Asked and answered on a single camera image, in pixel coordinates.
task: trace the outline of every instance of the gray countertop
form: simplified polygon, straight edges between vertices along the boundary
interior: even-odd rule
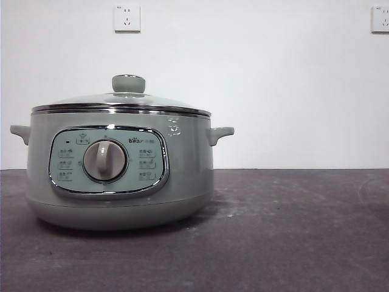
[[[177,223],[59,228],[1,172],[1,291],[389,291],[389,170],[216,170]]]

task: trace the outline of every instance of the chrome trim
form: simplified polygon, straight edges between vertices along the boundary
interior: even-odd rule
[[[91,110],[122,110],[122,111],[158,111],[168,114],[179,113],[183,114],[195,114],[200,116],[210,117],[209,111],[203,111],[202,109],[184,108],[180,106],[163,106],[163,105],[139,105],[132,103],[59,103],[56,105],[40,105],[32,109],[32,113],[35,114],[40,111],[52,111],[52,110],[66,110],[70,112],[88,113]]]
[[[49,179],[51,181],[52,187],[54,188],[54,191],[56,191],[57,194],[73,198],[73,199],[82,199],[82,200],[105,200],[105,201],[111,201],[111,200],[122,200],[122,199],[128,199],[128,198],[137,198],[139,196],[146,196],[151,195],[154,192],[157,192],[160,190],[168,181],[169,174],[170,174],[170,165],[169,165],[169,157],[167,152],[167,145],[164,137],[160,132],[158,132],[155,129],[152,128],[142,128],[142,127],[128,127],[128,126],[118,126],[115,127],[109,126],[109,130],[129,130],[129,131],[147,131],[149,133],[153,133],[159,140],[162,148],[162,162],[163,162],[163,170],[162,174],[159,177],[159,179],[152,184],[151,186],[145,187],[143,189],[138,190],[130,190],[130,191],[123,191],[123,192],[80,192],[80,191],[74,191],[65,189],[64,187],[60,187],[56,182],[53,180],[52,175],[50,173],[50,162],[51,162],[51,156],[53,152],[53,143],[55,138],[62,132],[65,131],[75,131],[75,130],[90,130],[90,129],[104,129],[108,128],[108,125],[91,125],[91,126],[79,126],[79,127],[67,127],[61,131],[59,131],[54,138],[52,139],[51,143],[51,149],[50,149],[50,157],[49,157],[49,165],[47,169],[47,174],[49,175]]]
[[[114,77],[133,77],[133,78],[140,78],[140,79],[143,79],[143,77],[141,76],[137,76],[137,75],[133,75],[133,74],[119,74],[119,75],[115,75]]]

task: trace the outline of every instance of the electrical socket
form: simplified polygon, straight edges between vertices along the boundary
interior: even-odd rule
[[[114,28],[115,32],[140,32],[140,6],[115,6]]]
[[[371,32],[389,33],[389,6],[371,9]]]

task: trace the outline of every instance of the metal band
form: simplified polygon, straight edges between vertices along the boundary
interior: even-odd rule
[[[64,103],[57,105],[41,105],[32,109],[33,114],[44,111],[66,111],[67,113],[96,113],[96,110],[104,112],[112,112],[113,110],[120,111],[157,111],[168,114],[193,114],[197,116],[210,117],[211,113],[201,109],[183,108],[179,106],[162,106],[162,105],[138,105],[138,104],[108,104],[108,103]]]
[[[31,115],[38,114],[72,114],[72,113],[108,113],[108,114],[157,114],[165,116],[181,116],[181,117],[197,117],[200,119],[210,120],[207,116],[200,114],[176,113],[171,111],[147,111],[140,109],[114,109],[114,108],[100,108],[100,109],[51,109],[47,111],[34,111]]]

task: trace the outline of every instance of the electric stew pot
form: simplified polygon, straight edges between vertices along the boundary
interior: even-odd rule
[[[233,128],[210,113],[144,94],[135,75],[115,92],[33,108],[31,126],[11,126],[29,146],[29,205],[76,229],[131,229],[185,218],[213,193],[212,146]]]

